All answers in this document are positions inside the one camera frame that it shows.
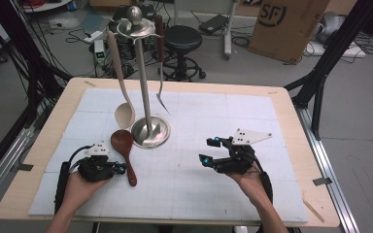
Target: wooden spoon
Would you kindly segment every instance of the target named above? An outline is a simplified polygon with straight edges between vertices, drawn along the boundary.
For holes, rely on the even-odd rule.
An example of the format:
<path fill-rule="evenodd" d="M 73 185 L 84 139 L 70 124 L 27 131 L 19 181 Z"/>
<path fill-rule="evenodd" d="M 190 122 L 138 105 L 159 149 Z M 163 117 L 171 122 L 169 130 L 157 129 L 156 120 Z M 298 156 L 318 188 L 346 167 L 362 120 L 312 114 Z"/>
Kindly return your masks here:
<path fill-rule="evenodd" d="M 135 186 L 137 180 L 131 162 L 129 161 L 129 153 L 131 152 L 133 144 L 132 134 L 127 130 L 117 130 L 111 135 L 111 144 L 114 150 L 122 154 L 122 156 L 125 158 L 129 184 L 131 184 L 131 186 Z"/>

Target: wooden table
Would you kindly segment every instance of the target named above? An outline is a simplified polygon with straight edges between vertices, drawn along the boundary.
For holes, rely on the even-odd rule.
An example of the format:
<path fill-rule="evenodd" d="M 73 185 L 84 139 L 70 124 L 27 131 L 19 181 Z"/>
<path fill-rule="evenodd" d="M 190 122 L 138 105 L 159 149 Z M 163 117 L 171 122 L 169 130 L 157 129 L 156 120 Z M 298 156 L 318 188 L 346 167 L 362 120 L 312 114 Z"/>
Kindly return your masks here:
<path fill-rule="evenodd" d="M 125 81 L 128 89 L 139 89 L 138 81 Z M 149 90 L 158 90 L 159 82 L 148 82 Z M 38 191 L 41 178 L 62 137 L 66 126 L 87 88 L 119 88 L 118 80 L 75 78 L 66 86 L 48 121 L 43 127 L 24 163 L 32 164 L 32 171 L 18 171 L 0 203 L 1 219 L 51 219 L 51 216 L 28 214 Z M 166 91 L 208 92 L 269 96 L 273 102 L 281 130 L 288 147 L 288 155 L 300 185 L 302 199 L 309 221 L 288 226 L 337 227 L 340 223 L 325 185 L 315 186 L 314 179 L 321 172 L 304 134 L 288 92 L 282 87 L 230 85 L 211 83 L 165 83 Z M 132 221 L 151 222 L 141 219 L 118 219 L 102 217 L 76 217 L 84 221 Z M 193 223 L 162 220 L 157 223 Z"/>

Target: white grid paper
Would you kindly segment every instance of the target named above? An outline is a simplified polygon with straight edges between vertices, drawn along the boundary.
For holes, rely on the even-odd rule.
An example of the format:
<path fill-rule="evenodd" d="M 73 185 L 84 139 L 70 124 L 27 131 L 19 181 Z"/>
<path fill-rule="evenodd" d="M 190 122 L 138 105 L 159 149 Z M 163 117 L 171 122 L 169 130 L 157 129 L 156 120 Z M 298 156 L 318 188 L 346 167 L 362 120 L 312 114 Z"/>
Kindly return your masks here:
<path fill-rule="evenodd" d="M 144 116 L 142 96 L 130 90 L 136 118 Z M 253 145 L 274 188 L 274 206 L 283 221 L 305 222 L 307 215 L 287 148 L 269 97 L 213 93 L 162 92 L 171 116 L 150 93 L 152 115 L 170 122 L 171 136 L 161 147 L 132 147 L 130 159 L 138 184 L 126 175 L 114 176 L 86 203 L 77 216 L 188 219 L 259 220 L 259 215 L 238 185 L 226 175 L 204 168 L 199 153 L 227 157 L 227 149 L 211 148 L 207 138 L 233 136 L 237 128 L 272 133 L 271 139 Z M 114 111 L 123 102 L 119 90 L 90 88 L 71 118 L 56 149 L 30 215 L 52 215 L 58 172 L 63 161 L 78 148 L 103 141 L 110 160 L 123 162 L 112 149 L 111 135 L 119 129 Z M 77 154 L 74 161 L 84 157 Z"/>

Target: chair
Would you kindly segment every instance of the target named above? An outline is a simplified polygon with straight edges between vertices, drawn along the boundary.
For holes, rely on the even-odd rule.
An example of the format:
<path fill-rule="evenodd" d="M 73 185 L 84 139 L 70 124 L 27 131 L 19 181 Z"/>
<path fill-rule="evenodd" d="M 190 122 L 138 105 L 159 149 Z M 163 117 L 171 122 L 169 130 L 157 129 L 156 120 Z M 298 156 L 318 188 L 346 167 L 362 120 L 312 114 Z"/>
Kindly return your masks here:
<path fill-rule="evenodd" d="M 170 74 L 165 71 L 163 72 L 163 75 L 166 77 L 165 81 L 189 80 L 192 82 L 191 78 L 197 73 L 199 73 L 200 79 L 204 79 L 206 74 L 202 71 L 201 67 L 191 58 L 185 57 L 187 53 L 201 46 L 201 34 L 191 27 L 175 25 L 166 28 L 163 35 L 164 47 L 170 50 L 169 56 L 166 57 L 163 62 L 163 66 L 173 70 Z"/>

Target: silver spoon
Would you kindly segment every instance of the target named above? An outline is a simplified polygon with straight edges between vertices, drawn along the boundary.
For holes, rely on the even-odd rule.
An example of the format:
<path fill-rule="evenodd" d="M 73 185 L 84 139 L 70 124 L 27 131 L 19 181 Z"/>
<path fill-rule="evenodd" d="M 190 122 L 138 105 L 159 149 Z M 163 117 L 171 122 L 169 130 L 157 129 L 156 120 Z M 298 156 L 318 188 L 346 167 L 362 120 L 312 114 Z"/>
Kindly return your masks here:
<path fill-rule="evenodd" d="M 125 129 L 131 126 L 135 121 L 135 110 L 129 99 L 128 93 L 126 92 L 125 83 L 123 82 L 122 69 L 120 67 L 120 58 L 117 40 L 115 39 L 114 33 L 108 31 L 108 45 L 112 54 L 112 60 L 114 62 L 115 72 L 119 81 L 120 90 L 122 91 L 123 97 L 126 103 L 123 103 L 115 110 L 115 120 L 119 128 Z"/>

